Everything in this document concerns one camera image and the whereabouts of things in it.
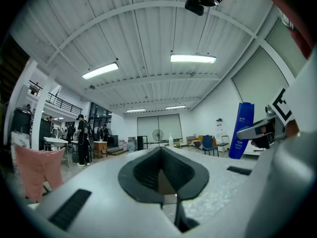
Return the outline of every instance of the black railing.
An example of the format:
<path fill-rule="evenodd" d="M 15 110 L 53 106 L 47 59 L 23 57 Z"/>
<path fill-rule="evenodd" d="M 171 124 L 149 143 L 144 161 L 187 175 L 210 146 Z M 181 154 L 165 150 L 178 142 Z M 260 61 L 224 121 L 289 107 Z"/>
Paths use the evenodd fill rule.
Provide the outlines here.
<path fill-rule="evenodd" d="M 36 83 L 34 83 L 33 81 L 29 81 L 28 83 L 28 87 L 29 87 L 29 90 L 28 92 L 36 97 L 40 97 L 41 96 L 41 93 L 42 93 L 42 87 L 37 85 Z M 53 104 L 54 106 L 57 106 L 61 109 L 64 109 L 64 110 L 67 110 L 71 113 L 74 113 L 74 114 L 81 114 L 81 111 L 82 109 L 73 105 L 73 104 L 70 104 L 68 103 L 67 101 L 64 101 L 62 99 L 60 99 L 59 97 L 56 97 L 55 95 L 49 93 L 46 97 L 46 102 L 48 103 L 51 103 Z"/>

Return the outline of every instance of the white corrugated ceiling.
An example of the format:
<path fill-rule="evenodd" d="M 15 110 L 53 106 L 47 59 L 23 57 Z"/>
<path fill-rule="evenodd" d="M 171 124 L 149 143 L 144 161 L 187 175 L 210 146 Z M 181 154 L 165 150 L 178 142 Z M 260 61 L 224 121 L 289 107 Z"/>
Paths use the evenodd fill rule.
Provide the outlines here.
<path fill-rule="evenodd" d="M 61 85 L 115 113 L 129 108 L 161 111 L 180 104 L 192 108 L 250 41 L 233 21 L 255 32 L 272 3 L 224 0 L 197 16 L 183 7 L 185 1 L 30 0 L 11 33 L 42 69 L 57 66 Z M 172 53 L 210 55 L 217 61 L 172 64 Z M 119 70 L 82 78 L 112 62 Z"/>

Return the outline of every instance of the red sleeve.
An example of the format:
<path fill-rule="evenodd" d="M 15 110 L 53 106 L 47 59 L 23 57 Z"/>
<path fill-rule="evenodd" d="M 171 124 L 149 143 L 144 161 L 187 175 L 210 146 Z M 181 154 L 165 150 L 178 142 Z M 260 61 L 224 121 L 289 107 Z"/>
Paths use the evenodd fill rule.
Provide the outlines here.
<path fill-rule="evenodd" d="M 294 24 L 297 31 L 291 30 L 291 35 L 303 53 L 303 56 L 308 59 L 309 55 L 314 48 L 314 40 L 309 33 L 308 28 L 303 23 L 300 16 L 294 12 L 290 6 L 284 0 L 272 0 L 280 10 L 288 17 L 288 19 Z"/>

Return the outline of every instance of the ceiling light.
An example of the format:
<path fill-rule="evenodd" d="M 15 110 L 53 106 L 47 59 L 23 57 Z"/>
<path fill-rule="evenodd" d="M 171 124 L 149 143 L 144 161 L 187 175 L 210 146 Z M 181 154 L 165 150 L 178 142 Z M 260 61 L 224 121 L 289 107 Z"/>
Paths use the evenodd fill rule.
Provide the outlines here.
<path fill-rule="evenodd" d="M 206 62 L 214 63 L 217 60 L 215 57 L 198 56 L 198 55 L 171 55 L 171 62 Z"/>
<path fill-rule="evenodd" d="M 186 107 L 186 105 L 182 105 L 182 106 L 175 106 L 175 107 L 167 107 L 166 109 L 181 109 Z"/>
<path fill-rule="evenodd" d="M 127 110 L 127 112 L 141 112 L 141 111 L 145 111 L 145 109 L 131 109 L 131 110 Z"/>
<path fill-rule="evenodd" d="M 91 72 L 88 72 L 87 74 L 83 75 L 83 78 L 84 79 L 89 79 L 89 78 L 92 78 L 92 77 L 96 77 L 100 74 L 103 74 L 103 73 L 106 73 L 106 72 L 109 72 L 109 71 L 112 71 L 112 70 L 116 70 L 116 69 L 119 69 L 118 65 L 116 62 L 114 63 L 111 63 L 111 64 L 108 64 L 106 66 L 103 66 L 99 69 L 95 69 Z"/>

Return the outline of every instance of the pink chair cover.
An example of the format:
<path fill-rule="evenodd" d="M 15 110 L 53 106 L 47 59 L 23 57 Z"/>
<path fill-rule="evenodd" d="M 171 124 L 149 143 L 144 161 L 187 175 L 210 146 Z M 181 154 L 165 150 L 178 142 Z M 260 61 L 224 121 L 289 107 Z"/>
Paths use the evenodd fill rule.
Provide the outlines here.
<path fill-rule="evenodd" d="M 65 148 L 59 151 L 35 151 L 15 145 L 16 163 L 25 186 L 26 196 L 41 202 L 45 178 L 52 189 L 63 184 L 60 163 Z"/>

